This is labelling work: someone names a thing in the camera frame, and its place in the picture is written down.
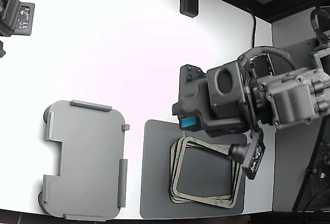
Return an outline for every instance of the robotic arm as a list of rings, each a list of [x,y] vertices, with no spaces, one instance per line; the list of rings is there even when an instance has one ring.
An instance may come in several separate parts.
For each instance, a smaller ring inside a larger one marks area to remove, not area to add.
[[[172,107],[180,128],[205,130],[210,137],[251,130],[252,142],[232,144],[229,157],[254,179],[265,151],[258,121],[281,129],[310,124],[330,114],[330,72],[323,69],[330,59],[326,38],[323,34],[321,46],[311,57],[316,66],[313,70],[299,68],[287,52],[270,46],[254,47],[236,61],[207,73],[196,66],[182,66],[179,101]],[[292,71],[275,75],[270,55],[281,57]]]
[[[31,35],[35,5],[19,0],[0,0],[0,36]],[[0,41],[0,58],[6,52]]]

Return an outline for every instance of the gray plastic tray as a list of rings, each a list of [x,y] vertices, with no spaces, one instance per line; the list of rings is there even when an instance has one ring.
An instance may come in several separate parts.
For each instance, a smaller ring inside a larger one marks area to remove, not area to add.
[[[145,124],[141,207],[144,219],[203,218],[242,213],[244,207],[245,176],[242,176],[234,208],[225,209],[203,203],[173,203],[169,195],[170,147],[183,132],[178,124],[149,120]],[[213,144],[244,144],[246,136],[227,135],[210,138],[204,131],[186,132]],[[178,189],[195,196],[215,196],[230,193],[231,160],[206,150],[188,148],[185,153]]]
[[[125,207],[127,160],[119,111],[82,101],[58,101],[44,113],[46,140],[61,142],[60,175],[43,177],[39,204],[71,220],[106,221]]]

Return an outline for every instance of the gray mat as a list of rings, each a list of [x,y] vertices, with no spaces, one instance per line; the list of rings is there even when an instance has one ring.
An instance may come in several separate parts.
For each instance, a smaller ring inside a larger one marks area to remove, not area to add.
[[[141,207],[144,219],[203,218],[237,215],[243,212],[245,176],[242,177],[237,203],[225,209],[203,203],[173,203],[169,196],[170,147],[183,136],[178,124],[149,120],[145,124]],[[246,143],[245,135],[210,138],[204,131],[186,132],[213,144]],[[203,149],[188,148],[185,153],[178,189],[198,196],[230,193],[231,161]]]

